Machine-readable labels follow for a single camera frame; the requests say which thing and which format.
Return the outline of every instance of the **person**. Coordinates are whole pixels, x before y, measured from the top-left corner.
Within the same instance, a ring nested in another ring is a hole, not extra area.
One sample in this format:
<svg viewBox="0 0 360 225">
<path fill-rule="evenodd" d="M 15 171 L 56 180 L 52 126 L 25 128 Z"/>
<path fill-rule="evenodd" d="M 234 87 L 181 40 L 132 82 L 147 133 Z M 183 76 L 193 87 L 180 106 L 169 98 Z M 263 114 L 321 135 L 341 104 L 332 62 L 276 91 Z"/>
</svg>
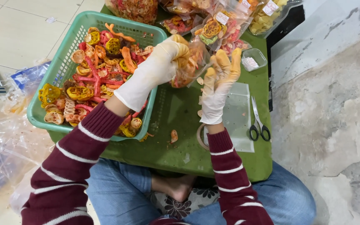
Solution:
<svg viewBox="0 0 360 225">
<path fill-rule="evenodd" d="M 21 209 L 23 225 L 91 225 L 87 194 L 102 225 L 312 223 L 316 206 L 302 182 L 273 162 L 269 178 L 251 184 L 222 123 L 226 96 L 240 76 L 241 49 L 234 50 L 232 62 L 219 50 L 212 56 L 213 68 L 207 70 L 204 78 L 201 122 L 207 124 L 209 132 L 212 166 L 220 192 L 218 202 L 182 220 L 162 216 L 144 193 L 161 191 L 183 201 L 195 177 L 162 178 L 151 175 L 144 167 L 99 159 L 128 110 L 140 111 L 149 92 L 171 80 L 176 69 L 187 63 L 189 54 L 186 40 L 179 35 L 158 44 L 112 98 L 95 107 L 56 143 L 31 178 L 34 191 Z"/>
</svg>

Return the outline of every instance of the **jeans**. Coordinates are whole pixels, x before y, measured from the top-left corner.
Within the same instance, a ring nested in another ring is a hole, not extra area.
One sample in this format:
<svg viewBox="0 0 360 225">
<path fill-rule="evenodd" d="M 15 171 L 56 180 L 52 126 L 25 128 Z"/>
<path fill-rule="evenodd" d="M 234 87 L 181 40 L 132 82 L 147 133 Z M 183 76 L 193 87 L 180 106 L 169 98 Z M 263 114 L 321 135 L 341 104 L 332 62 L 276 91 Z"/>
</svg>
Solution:
<svg viewBox="0 0 360 225">
<path fill-rule="evenodd" d="M 100 158 L 87 180 L 88 197 L 101 225 L 147 225 L 161 216 L 145 197 L 151 191 L 148 168 Z M 265 181 L 253 183 L 275 225 L 311 225 L 316 204 L 310 191 L 292 173 L 273 162 Z M 193 211 L 183 218 L 191 225 L 226 225 L 219 202 Z"/>
</svg>

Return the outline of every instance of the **green table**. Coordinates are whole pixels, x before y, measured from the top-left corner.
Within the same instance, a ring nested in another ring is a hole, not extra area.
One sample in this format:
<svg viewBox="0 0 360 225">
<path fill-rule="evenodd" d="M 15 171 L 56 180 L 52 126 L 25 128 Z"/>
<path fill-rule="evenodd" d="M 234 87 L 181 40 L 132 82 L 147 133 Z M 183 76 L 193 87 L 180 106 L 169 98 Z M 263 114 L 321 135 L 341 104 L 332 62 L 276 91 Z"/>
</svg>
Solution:
<svg viewBox="0 0 360 225">
<path fill-rule="evenodd" d="M 106 6 L 101 12 L 111 14 Z M 169 13 L 160 8 L 157 21 L 169 16 Z M 248 41 L 254 48 L 260 49 L 267 57 L 265 39 L 252 36 L 247 32 L 241 36 L 241 39 Z M 249 73 L 241 66 L 241 77 L 238 82 L 249 84 L 250 93 L 256 99 L 259 117 L 262 123 L 271 130 L 267 71 L 266 66 Z M 213 177 L 210 154 L 198 144 L 196 139 L 196 131 L 201 125 L 200 117 L 197 115 L 197 111 L 201 109 L 198 105 L 200 88 L 197 82 L 194 82 L 190 88 L 182 89 L 174 89 L 168 84 L 158 86 L 148 128 L 148 132 L 155 136 L 148 137 L 144 142 L 111 141 L 102 157 L 165 171 Z M 168 142 L 173 129 L 177 130 L 179 139 L 170 145 Z M 66 135 L 50 130 L 48 132 L 54 142 Z M 272 172 L 271 143 L 260 138 L 254 143 L 254 148 L 255 153 L 238 152 L 252 182 L 265 180 Z M 186 164 L 183 159 L 186 158 L 187 153 L 190 154 L 190 161 Z"/>
</svg>

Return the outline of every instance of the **teal plastic basket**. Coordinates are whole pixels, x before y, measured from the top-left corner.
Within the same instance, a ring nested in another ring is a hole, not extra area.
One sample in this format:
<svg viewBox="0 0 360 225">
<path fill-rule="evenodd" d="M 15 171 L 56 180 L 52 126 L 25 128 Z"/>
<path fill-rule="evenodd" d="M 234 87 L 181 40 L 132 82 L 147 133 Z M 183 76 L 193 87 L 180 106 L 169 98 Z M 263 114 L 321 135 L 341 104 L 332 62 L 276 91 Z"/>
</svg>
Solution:
<svg viewBox="0 0 360 225">
<path fill-rule="evenodd" d="M 167 38 L 166 33 L 158 27 L 134 22 L 131 20 L 110 16 L 94 11 L 86 11 L 78 14 L 74 19 L 72 26 L 62 41 L 54 59 L 52 60 L 47 72 L 44 75 L 38 89 L 41 89 L 46 83 L 56 87 L 62 87 L 63 82 L 72 77 L 76 72 L 77 64 L 72 62 L 70 56 L 72 52 L 78 49 L 78 44 L 83 42 L 88 28 L 97 27 L 99 30 L 107 30 L 105 23 L 114 24 L 114 32 L 120 32 L 134 38 L 140 47 L 148 45 L 156 46 Z M 113 136 L 112 141 L 123 141 L 126 139 L 141 140 L 147 133 L 148 125 L 151 118 L 152 108 L 154 106 L 157 88 L 154 88 L 148 98 L 148 104 L 143 116 L 143 125 L 138 134 L 133 138 Z M 38 100 L 36 93 L 31 100 L 27 109 L 27 118 L 35 127 L 53 130 L 62 133 L 69 133 L 73 130 L 70 125 L 56 125 L 44 122 L 46 112 L 41 108 L 41 102 Z"/>
</svg>

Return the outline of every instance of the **yellow-stained glove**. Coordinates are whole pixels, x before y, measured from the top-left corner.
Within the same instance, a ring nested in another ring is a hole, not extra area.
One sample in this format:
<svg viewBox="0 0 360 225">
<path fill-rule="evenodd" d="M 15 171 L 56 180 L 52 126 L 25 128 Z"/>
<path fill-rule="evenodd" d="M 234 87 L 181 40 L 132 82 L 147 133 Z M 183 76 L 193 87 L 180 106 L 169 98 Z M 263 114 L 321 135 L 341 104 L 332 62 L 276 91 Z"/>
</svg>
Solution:
<svg viewBox="0 0 360 225">
<path fill-rule="evenodd" d="M 169 82 L 179 66 L 190 57 L 188 42 L 175 34 L 154 47 L 151 55 L 138 65 L 133 76 L 114 95 L 130 109 L 139 112 L 149 92 L 157 85 Z"/>
<path fill-rule="evenodd" d="M 204 79 L 202 98 L 203 115 L 200 122 L 213 125 L 222 122 L 223 107 L 226 96 L 241 73 L 241 49 L 232 53 L 230 63 L 227 54 L 221 49 L 211 56 L 213 68 L 208 68 Z"/>
</svg>

